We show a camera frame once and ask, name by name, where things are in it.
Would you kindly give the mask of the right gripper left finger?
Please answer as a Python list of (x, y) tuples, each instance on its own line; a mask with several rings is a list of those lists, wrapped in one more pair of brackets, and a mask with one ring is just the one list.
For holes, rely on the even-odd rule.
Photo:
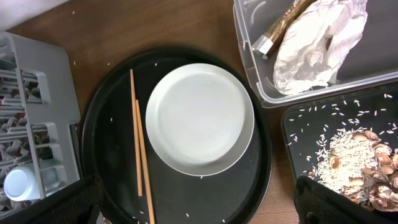
[(1, 219), (1, 224), (95, 224), (102, 204), (103, 183), (95, 174)]

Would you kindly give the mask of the light blue plastic cup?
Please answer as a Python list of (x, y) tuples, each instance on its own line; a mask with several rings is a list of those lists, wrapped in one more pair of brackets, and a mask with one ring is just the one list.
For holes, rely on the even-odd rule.
[[(40, 160), (41, 178), (46, 196), (68, 182), (64, 167), (54, 159)], [(6, 196), (17, 202), (40, 199), (39, 180), (32, 162), (11, 169), (4, 181)]]

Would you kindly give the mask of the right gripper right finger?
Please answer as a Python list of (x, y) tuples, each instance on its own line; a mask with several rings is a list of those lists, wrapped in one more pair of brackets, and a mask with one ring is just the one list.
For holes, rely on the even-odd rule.
[(295, 185), (294, 205), (300, 224), (373, 224), (392, 220), (370, 212), (314, 180), (301, 176)]

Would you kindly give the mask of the grey round plate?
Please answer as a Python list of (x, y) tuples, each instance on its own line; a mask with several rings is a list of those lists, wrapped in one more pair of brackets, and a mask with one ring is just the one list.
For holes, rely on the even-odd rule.
[(235, 165), (255, 126), (254, 106), (242, 82), (207, 63), (166, 74), (149, 97), (145, 119), (156, 154), (191, 176), (215, 175)]

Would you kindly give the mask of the wooden chopstick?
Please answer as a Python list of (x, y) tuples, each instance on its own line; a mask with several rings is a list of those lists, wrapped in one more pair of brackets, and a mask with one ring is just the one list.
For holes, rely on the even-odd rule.
[(141, 112), (140, 112), (140, 107), (139, 107), (139, 100), (136, 100), (136, 112), (137, 112), (137, 125), (138, 125), (141, 158), (142, 158), (142, 167), (143, 167), (144, 182), (145, 182), (145, 188), (146, 188), (146, 199), (147, 199), (147, 206), (148, 206), (149, 220), (150, 220), (149, 223), (155, 224), (155, 213), (154, 213), (153, 202), (152, 202), (152, 194), (151, 194), (151, 190), (150, 190), (150, 178), (149, 178), (149, 170), (148, 170), (148, 165), (147, 165), (144, 130), (142, 127), (142, 118), (141, 118)]
[(133, 69), (130, 69), (130, 81), (131, 81), (132, 118), (133, 118), (133, 131), (134, 131), (134, 148), (136, 155), (137, 194), (139, 197), (141, 197), (143, 195), (143, 188), (142, 188), (141, 156), (139, 148), (140, 146), (139, 132), (137, 127), (136, 94), (135, 94)]

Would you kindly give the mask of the gold snack wrapper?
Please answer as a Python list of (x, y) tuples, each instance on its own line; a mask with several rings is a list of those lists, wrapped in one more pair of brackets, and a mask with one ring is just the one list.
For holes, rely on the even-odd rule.
[(260, 38), (252, 45), (252, 50), (268, 59), (281, 44), (290, 25), (307, 7), (316, 0), (294, 0), (290, 7), (281, 15)]

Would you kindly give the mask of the white napkin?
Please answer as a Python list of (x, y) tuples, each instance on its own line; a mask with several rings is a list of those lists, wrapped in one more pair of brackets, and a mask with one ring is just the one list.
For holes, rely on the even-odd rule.
[(274, 64), (273, 82), (283, 95), (336, 82), (350, 50), (363, 36), (367, 0), (315, 1), (290, 25)]

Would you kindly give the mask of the food scraps and rice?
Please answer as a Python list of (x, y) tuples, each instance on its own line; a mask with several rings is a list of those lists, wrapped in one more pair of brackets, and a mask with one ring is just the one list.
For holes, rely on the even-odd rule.
[(397, 93), (291, 108), (282, 127), (295, 178), (370, 210), (397, 211)]

